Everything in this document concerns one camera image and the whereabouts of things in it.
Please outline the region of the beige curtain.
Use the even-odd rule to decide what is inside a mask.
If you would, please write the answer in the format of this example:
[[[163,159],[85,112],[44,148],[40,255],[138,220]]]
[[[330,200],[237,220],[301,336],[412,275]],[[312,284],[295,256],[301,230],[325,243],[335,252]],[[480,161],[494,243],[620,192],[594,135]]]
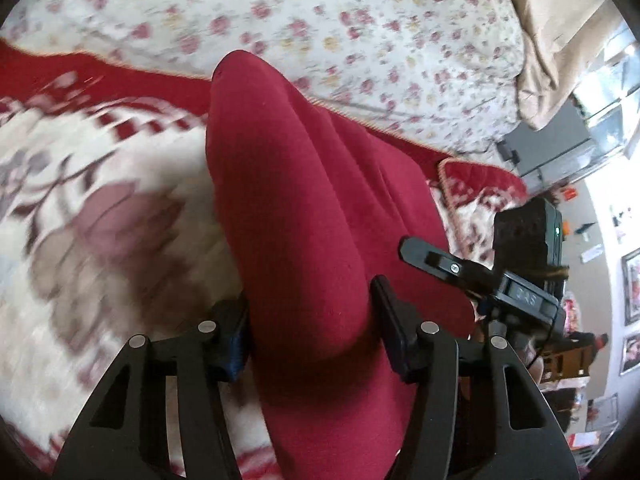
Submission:
[[[525,62],[516,78],[521,121],[551,122],[623,21],[613,0],[512,0]]]

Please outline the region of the dark red knit garment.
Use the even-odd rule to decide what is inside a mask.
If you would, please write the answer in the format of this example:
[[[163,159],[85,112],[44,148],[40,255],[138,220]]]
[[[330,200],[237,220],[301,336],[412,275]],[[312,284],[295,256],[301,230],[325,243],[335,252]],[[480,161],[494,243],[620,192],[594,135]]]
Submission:
[[[282,474],[381,479],[407,428],[414,390],[390,368],[369,285],[458,337],[462,292],[398,256],[416,236],[446,248],[423,152],[308,102],[244,51],[212,78],[206,156],[218,218],[250,305],[253,372]]]

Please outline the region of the white floral duvet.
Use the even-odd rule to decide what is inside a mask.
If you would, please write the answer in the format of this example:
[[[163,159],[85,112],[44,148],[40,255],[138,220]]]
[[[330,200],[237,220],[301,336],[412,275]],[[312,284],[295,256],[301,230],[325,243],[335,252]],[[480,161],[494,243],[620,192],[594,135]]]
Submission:
[[[486,151],[518,125],[511,0],[18,0],[1,35],[203,76],[245,50],[306,96],[446,151]]]

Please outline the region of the grey cabinet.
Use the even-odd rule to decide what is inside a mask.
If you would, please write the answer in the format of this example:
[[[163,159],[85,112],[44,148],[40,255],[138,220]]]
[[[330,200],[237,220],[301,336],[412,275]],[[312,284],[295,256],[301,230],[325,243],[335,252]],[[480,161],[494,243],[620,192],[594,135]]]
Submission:
[[[597,144],[578,108],[567,100],[544,128],[535,131],[521,122],[497,148],[535,196],[586,168]]]

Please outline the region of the red white floral blanket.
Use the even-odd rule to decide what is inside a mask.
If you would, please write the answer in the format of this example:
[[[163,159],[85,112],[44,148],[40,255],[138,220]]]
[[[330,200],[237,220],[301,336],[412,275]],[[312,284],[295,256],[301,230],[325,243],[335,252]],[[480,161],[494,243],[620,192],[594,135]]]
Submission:
[[[130,336],[181,333],[244,292],[206,156],[212,78],[1,49],[1,426],[40,474]],[[491,263],[522,180],[356,123],[424,153],[442,249]],[[253,362],[224,400],[243,476],[287,479]]]

